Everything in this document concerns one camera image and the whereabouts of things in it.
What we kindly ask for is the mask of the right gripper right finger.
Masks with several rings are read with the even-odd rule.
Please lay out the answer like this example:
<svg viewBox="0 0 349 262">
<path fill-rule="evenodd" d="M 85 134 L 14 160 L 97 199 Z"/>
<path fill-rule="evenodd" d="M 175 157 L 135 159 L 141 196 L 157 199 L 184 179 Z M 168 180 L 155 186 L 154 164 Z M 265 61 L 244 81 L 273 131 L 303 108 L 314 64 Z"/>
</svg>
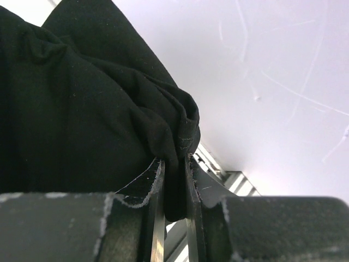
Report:
<svg viewBox="0 0 349 262">
<path fill-rule="evenodd" d="M 230 261 L 232 245 L 222 198 L 233 196 L 193 156 L 185 160 L 186 226 L 190 261 Z"/>
</svg>

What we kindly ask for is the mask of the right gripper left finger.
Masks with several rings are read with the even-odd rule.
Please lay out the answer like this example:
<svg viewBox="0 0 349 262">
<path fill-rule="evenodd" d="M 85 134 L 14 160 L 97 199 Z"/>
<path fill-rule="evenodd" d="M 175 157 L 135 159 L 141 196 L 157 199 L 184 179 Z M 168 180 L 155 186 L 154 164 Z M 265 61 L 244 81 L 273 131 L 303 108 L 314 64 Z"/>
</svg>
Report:
<svg viewBox="0 0 349 262">
<path fill-rule="evenodd" d="M 149 167 L 104 201 L 98 261 L 163 261 L 165 163 Z"/>
</svg>

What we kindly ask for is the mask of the black t shirt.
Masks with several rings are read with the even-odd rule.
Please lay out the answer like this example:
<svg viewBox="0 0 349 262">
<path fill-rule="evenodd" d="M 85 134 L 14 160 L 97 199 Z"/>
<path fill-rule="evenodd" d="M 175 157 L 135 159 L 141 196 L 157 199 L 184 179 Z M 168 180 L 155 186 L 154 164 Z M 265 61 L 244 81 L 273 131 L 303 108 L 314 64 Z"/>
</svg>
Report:
<svg viewBox="0 0 349 262">
<path fill-rule="evenodd" d="M 111 1 L 61 1 L 40 27 L 1 8 L 1 192 L 116 192 L 165 162 L 185 217 L 199 111 Z"/>
</svg>

